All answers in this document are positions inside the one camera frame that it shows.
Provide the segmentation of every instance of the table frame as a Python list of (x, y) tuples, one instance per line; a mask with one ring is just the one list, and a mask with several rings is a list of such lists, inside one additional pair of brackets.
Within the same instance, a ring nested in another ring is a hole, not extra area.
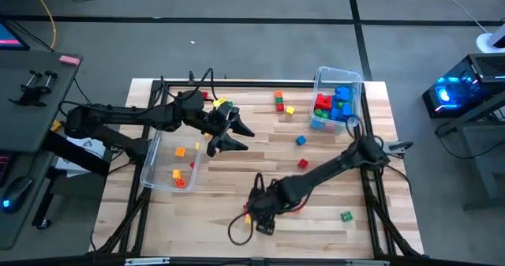
[[(155, 101), (155, 94), (160, 90), (161, 81), (153, 81), (151, 85), (151, 94), (149, 96), (148, 105), (151, 106)], [(194, 87), (194, 83), (188, 81), (166, 81), (166, 85), (177, 86), (177, 87)], [(312, 88), (312, 81), (214, 81), (215, 87), (263, 87), (263, 88)], [(205, 82), (201, 87), (210, 87), (209, 82)], [(166, 103), (168, 95), (162, 92), (161, 104)], [(362, 120), (365, 124), (365, 132), (368, 135), (373, 135), (372, 123), (370, 118), (370, 113), (368, 110), (368, 101), (366, 98), (365, 86), (363, 85), (361, 93), (361, 106), (363, 110)], [(147, 139), (149, 134), (149, 126), (145, 126), (142, 131), (142, 137)], [(137, 163), (135, 171), (133, 174), (132, 188), (129, 194), (128, 207), (125, 214), (125, 218), (120, 223), (116, 231), (109, 237), (106, 243), (97, 249), (96, 251), (86, 253), (83, 256), (74, 257), (53, 257), (45, 259), (34, 259), (34, 260), (19, 260), (19, 261), (9, 261), (7, 262), (10, 266), (14, 265), (125, 265), (133, 264), (136, 259), (148, 258), (141, 256), (142, 243), (144, 240), (144, 231), (146, 220), (148, 216), (149, 199), (151, 196), (151, 189), (143, 188), (140, 195), (138, 195), (138, 189), (140, 184), (140, 173), (142, 170), (143, 163)], [(229, 257), (158, 257), (150, 258), (157, 260), (158, 262), (163, 262), (163, 264), (176, 264), (176, 265), (228, 265), (228, 264), (247, 264), (251, 266), (266, 266), (266, 265), (276, 265), (276, 264), (290, 264), (290, 265), (385, 265), (389, 264), (384, 261), (389, 261), (394, 265), (483, 265), (483, 264), (472, 264), (459, 261), (449, 261), (449, 260), (436, 260), (430, 259), (425, 255), (419, 255), (417, 253), (406, 253), (405, 256), (398, 256), (395, 252), (395, 242), (402, 242), (401, 235), (396, 235), (394, 231), (395, 226), (392, 225), (389, 220), (389, 215), (387, 212), (387, 204), (385, 200), (385, 192), (383, 187), (382, 178), (379, 176), (378, 170), (372, 170), (374, 176), (376, 177), (375, 187), (377, 192), (377, 197), (366, 196), (367, 190), (371, 192), (370, 180), (368, 180), (367, 173), (369, 170), (361, 168), (361, 181), (364, 190), (365, 197), (365, 207), (368, 216), (368, 226), (370, 229), (370, 239), (372, 241), (372, 260), (347, 260), (347, 259), (305, 259), (305, 258), (255, 258), (255, 257), (244, 257), (244, 258), (229, 258)], [(375, 220), (376, 211), (377, 215), (383, 221), (384, 232), (386, 234), (387, 243), (387, 253), (384, 254), (380, 247), (379, 235)], [(129, 240), (129, 232), (131, 228), (131, 223), (133, 218), (140, 212), (140, 218), (138, 221), (138, 228), (135, 238), (135, 243), (130, 251), (127, 251), (127, 245)], [(115, 246), (119, 243), (118, 253), (112, 253)]]

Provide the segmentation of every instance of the red block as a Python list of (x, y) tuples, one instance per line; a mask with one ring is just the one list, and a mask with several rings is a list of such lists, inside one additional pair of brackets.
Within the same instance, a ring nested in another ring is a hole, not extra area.
[(323, 96), (319, 93), (316, 97), (314, 109), (328, 109), (331, 110), (331, 96)]
[(184, 182), (184, 180), (179, 179), (175, 182), (175, 185), (178, 187), (178, 188), (185, 188), (186, 187), (186, 183)]
[(306, 161), (305, 159), (300, 159), (300, 163), (298, 163), (298, 167), (306, 168), (308, 164), (309, 164), (309, 162)]

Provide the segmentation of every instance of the clear plastic bin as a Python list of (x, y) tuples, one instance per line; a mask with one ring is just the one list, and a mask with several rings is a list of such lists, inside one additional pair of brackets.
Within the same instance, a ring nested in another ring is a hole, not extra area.
[[(185, 148), (183, 157), (175, 155), (177, 148)], [(156, 131), (151, 140), (148, 155), (142, 168), (140, 182), (153, 189), (187, 193), (194, 189), (200, 171), (203, 153), (207, 151), (204, 135), (189, 126), (181, 126), (177, 131), (168, 133)], [(185, 182), (184, 188), (176, 185), (173, 171), (180, 170)]]
[[(314, 114), (317, 95), (323, 94), (323, 96), (331, 96), (333, 102), (333, 95), (335, 94), (335, 88), (337, 87), (347, 87), (350, 89), (351, 99), (348, 104), (351, 106), (351, 114), (361, 118), (362, 81), (363, 78), (359, 73), (329, 67), (320, 67), (317, 69), (310, 110), (310, 127), (327, 133), (341, 133), (346, 130), (346, 121), (344, 120), (334, 121), (331, 119), (321, 118)], [(349, 128), (353, 128), (357, 124), (358, 120), (356, 118), (349, 118)]]

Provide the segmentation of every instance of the orange block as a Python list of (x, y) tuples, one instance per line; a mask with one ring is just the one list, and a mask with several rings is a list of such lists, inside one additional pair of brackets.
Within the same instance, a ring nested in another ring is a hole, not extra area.
[(180, 178), (179, 180), (177, 180), (175, 182), (175, 185), (178, 187), (178, 188), (185, 188), (186, 187), (186, 183), (184, 182), (184, 180), (182, 178)]
[(185, 153), (186, 153), (186, 149), (185, 148), (178, 147), (178, 148), (175, 149), (175, 155), (176, 156), (184, 157)]

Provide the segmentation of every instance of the wooden tabletop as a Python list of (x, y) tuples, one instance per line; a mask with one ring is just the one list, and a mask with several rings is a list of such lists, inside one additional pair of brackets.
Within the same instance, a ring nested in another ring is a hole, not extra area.
[[(149, 79), (133, 79), (126, 106), (145, 107), (151, 84), (152, 80)], [(374, 134), (384, 140), (397, 140), (385, 83), (366, 82), (365, 88)], [(285, 105), (295, 107), (295, 113), (291, 117), (275, 112), (275, 90), (216, 88), (219, 97), (224, 96), (240, 107), (242, 121), (256, 136), (248, 138), (231, 134), (234, 139), (247, 144), (248, 151), (223, 152), (214, 158), (205, 156), (194, 192), (152, 190), (142, 255), (372, 257), (368, 218), (358, 170), (348, 170), (315, 188), (300, 213), (276, 216), (273, 236), (255, 232), (252, 240), (244, 246), (235, 246), (229, 241), (227, 226), (232, 218), (241, 213), (257, 172), (264, 174), (267, 184), (273, 178), (301, 174), (304, 171), (297, 168), (301, 158), (309, 161), (307, 170), (310, 170), (337, 156), (352, 141), (347, 133), (333, 136), (309, 128), (311, 88), (282, 89)], [(207, 111), (211, 109), (208, 105), (205, 108)], [(129, 137), (140, 137), (141, 130), (141, 126), (121, 127), (121, 132)], [(300, 135), (307, 138), (307, 143), (298, 147), (294, 141)], [(111, 164), (111, 168), (126, 161), (126, 157), (121, 157)], [(391, 159), (391, 165), (405, 172), (403, 161)], [(107, 179), (93, 238), (97, 247), (106, 241), (123, 219), (132, 177), (133, 167), (125, 167)], [(391, 220), (411, 246), (423, 253), (407, 182), (394, 171), (386, 169), (383, 184)], [(342, 221), (340, 214), (346, 211), (352, 213), (353, 221)], [(136, 225), (137, 222), (134, 222), (129, 247), (134, 241)], [(383, 226), (378, 223), (377, 227), (381, 246), (387, 251)], [(244, 240), (248, 233), (249, 226), (243, 220), (234, 225), (233, 234), (237, 241)]]

